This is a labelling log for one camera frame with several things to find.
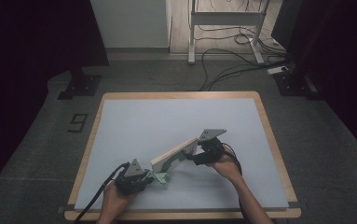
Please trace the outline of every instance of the floor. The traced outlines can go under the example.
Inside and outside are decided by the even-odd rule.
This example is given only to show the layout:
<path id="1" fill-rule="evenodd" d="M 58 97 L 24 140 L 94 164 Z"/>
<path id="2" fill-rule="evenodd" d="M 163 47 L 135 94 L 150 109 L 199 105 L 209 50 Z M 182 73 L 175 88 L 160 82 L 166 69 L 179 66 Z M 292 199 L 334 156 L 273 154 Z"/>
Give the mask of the floor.
<path id="1" fill-rule="evenodd" d="M 201 62 L 188 65 L 165 54 L 110 56 L 115 59 L 109 67 L 84 68 L 87 75 L 103 76 L 94 96 L 60 101 L 70 75 L 49 81 L 44 106 L 0 174 L 0 223 L 70 223 L 64 206 L 105 92 L 193 91 L 204 81 Z M 204 64 L 213 79 L 242 62 L 212 58 Z M 280 96 L 265 69 L 226 79 L 212 91 L 257 91 L 261 96 L 302 208 L 300 218 L 277 223 L 357 223 L 357 141 L 326 102 Z M 81 133 L 68 133 L 77 128 L 71 123 L 75 114 L 88 114 L 86 125 Z"/>

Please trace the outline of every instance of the metal stand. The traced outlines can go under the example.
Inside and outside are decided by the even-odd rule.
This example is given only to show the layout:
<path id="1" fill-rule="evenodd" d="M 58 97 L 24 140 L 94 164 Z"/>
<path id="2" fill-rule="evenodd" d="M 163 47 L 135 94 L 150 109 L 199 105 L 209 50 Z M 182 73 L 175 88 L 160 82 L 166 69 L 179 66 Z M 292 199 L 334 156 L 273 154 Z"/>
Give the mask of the metal stand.
<path id="1" fill-rule="evenodd" d="M 94 96 L 102 76 L 86 76 L 80 67 L 70 69 L 70 73 L 73 78 L 67 89 L 60 93 L 58 100 L 71 100 L 73 96 Z"/>
<path id="2" fill-rule="evenodd" d="M 265 63 L 257 45 L 263 22 L 268 10 L 269 0 L 263 5 L 261 12 L 197 12 L 196 0 L 192 0 L 192 12 L 190 19 L 190 39 L 188 63 L 195 63 L 195 26 L 196 25 L 248 25 L 256 26 L 254 38 L 250 39 L 251 49 L 254 52 L 256 61 L 259 64 Z"/>

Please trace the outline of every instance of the table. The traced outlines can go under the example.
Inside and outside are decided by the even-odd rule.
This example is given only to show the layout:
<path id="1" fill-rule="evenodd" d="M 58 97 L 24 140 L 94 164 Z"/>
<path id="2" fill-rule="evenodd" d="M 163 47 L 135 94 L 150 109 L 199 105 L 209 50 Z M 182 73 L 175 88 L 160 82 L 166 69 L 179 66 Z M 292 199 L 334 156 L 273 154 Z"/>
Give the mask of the table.
<path id="1" fill-rule="evenodd" d="M 195 63 L 195 26 L 196 25 L 249 25 L 256 26 L 254 38 L 250 38 L 250 46 L 253 50 L 256 61 L 259 64 L 264 64 L 260 48 L 257 45 L 259 35 L 262 30 L 263 22 L 268 11 L 268 3 L 266 0 L 260 12 L 197 12 L 196 2 L 192 0 L 192 11 L 190 17 L 190 37 L 189 37 L 189 52 L 188 63 Z"/>
<path id="2" fill-rule="evenodd" d="M 262 105 L 260 96 L 254 91 L 219 91 L 219 92 L 115 92 L 107 93 L 103 96 L 94 125 L 89 137 L 88 145 L 80 164 L 76 182 L 74 183 L 71 196 L 69 198 L 67 207 L 65 209 L 65 217 L 69 220 L 74 220 L 80 213 L 74 209 L 74 204 L 78 196 L 79 188 L 88 165 L 89 154 L 95 139 L 95 135 L 100 124 L 100 119 L 103 111 L 103 102 L 111 99 L 224 99 L 224 98 L 253 98 L 259 117 L 262 121 L 263 128 L 267 135 L 268 143 L 271 149 L 271 154 L 276 162 L 277 169 L 280 173 L 281 182 L 284 187 L 286 198 L 289 204 L 298 204 L 295 196 L 295 191 L 287 174 L 283 159 L 274 134 L 268 123 L 265 108 Z M 301 209 L 297 206 L 290 206 L 290 208 L 279 211 L 267 211 L 272 218 L 290 218 L 300 217 Z M 99 211 L 89 211 L 82 217 L 82 220 L 96 220 L 99 216 Z M 217 219 L 217 218 L 242 218 L 240 212 L 226 212 L 226 211 L 201 211 L 201 212 L 126 212 L 122 214 L 121 220 L 152 220 L 152 219 Z"/>

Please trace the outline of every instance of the human hand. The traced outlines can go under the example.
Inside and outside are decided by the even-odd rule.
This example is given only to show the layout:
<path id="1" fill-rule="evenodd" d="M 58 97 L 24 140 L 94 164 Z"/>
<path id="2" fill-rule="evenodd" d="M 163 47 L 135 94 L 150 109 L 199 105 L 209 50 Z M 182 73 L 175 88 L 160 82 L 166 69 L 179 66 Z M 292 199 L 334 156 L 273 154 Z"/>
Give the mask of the human hand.
<path id="1" fill-rule="evenodd" d="M 226 152 L 229 152 L 234 155 L 233 151 L 224 146 Z M 219 161 L 206 164 L 209 167 L 212 167 L 219 175 L 228 179 L 230 182 L 235 181 L 237 178 L 242 178 L 239 168 L 232 158 L 227 155 L 223 155 Z"/>
<path id="2" fill-rule="evenodd" d="M 100 213 L 98 224 L 111 223 L 117 216 L 119 216 L 129 205 L 130 201 L 135 198 L 137 194 L 128 196 L 122 195 L 115 186 L 115 182 L 109 183 L 103 191 L 103 206 Z"/>

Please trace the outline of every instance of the white rack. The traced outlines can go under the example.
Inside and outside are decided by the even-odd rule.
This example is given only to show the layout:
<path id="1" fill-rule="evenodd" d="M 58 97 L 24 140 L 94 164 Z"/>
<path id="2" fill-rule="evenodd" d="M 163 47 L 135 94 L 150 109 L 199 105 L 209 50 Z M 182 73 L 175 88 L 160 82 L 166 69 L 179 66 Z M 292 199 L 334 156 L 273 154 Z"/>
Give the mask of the white rack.
<path id="1" fill-rule="evenodd" d="M 192 11 L 190 19 L 190 39 L 188 63 L 195 63 L 195 26 L 196 25 L 247 25 L 256 26 L 254 38 L 250 38 L 251 49 L 254 53 L 256 61 L 260 64 L 265 63 L 260 53 L 260 48 L 257 46 L 259 35 L 262 30 L 263 22 L 265 21 L 266 12 L 268 10 L 269 0 L 263 5 L 260 12 L 197 12 L 196 0 L 192 0 Z"/>

